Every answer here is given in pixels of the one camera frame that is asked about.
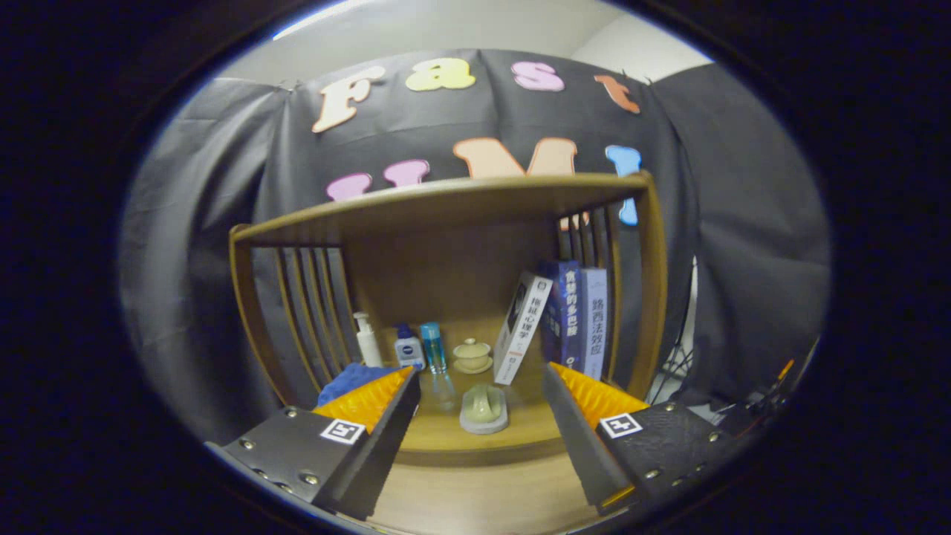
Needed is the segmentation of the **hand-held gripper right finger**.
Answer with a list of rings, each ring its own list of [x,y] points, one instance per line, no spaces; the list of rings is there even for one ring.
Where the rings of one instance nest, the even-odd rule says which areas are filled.
[[[679,403],[648,404],[548,363],[542,390],[598,514],[666,507],[727,463],[738,440]]]

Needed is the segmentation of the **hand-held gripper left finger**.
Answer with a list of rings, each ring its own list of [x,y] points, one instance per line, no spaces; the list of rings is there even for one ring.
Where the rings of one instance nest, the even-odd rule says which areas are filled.
[[[318,409],[285,406],[227,444],[205,447],[277,502],[334,520],[366,520],[421,400],[419,372],[403,368]]]

